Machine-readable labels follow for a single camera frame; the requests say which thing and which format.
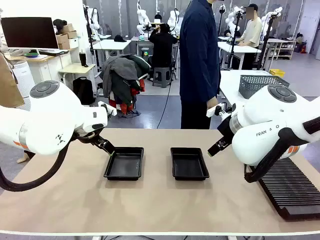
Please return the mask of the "person's bare hand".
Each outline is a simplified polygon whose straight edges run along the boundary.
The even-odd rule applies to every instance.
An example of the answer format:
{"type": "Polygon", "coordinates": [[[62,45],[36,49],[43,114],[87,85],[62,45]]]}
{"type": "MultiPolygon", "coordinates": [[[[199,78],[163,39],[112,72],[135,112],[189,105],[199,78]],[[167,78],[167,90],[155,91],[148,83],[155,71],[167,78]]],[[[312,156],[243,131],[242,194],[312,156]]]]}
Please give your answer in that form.
{"type": "Polygon", "coordinates": [[[217,98],[214,96],[210,100],[207,101],[206,106],[207,106],[207,109],[209,110],[218,104],[219,104],[219,102],[218,102],[217,98]]]}

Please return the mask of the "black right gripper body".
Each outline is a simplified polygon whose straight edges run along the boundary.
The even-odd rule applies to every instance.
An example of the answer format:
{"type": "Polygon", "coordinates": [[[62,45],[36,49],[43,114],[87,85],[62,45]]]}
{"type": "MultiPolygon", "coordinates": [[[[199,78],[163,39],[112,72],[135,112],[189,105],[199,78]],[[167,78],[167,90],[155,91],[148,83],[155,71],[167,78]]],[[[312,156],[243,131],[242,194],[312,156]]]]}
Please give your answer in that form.
{"type": "Polygon", "coordinates": [[[222,134],[222,138],[218,141],[219,145],[230,145],[233,139],[233,132],[230,127],[231,116],[225,118],[217,127],[218,131],[222,134]]]}

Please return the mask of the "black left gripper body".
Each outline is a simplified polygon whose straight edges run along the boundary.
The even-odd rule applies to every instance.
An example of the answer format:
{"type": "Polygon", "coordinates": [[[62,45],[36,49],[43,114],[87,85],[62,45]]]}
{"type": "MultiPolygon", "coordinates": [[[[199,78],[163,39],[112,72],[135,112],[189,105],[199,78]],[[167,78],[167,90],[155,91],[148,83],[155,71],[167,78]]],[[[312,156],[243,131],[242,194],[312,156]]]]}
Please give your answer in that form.
{"type": "Polygon", "coordinates": [[[93,130],[89,130],[89,132],[85,132],[82,128],[77,128],[74,131],[75,139],[79,140],[83,144],[100,144],[103,139],[100,136],[100,133],[105,128],[103,124],[94,124],[92,125],[93,130]]]}

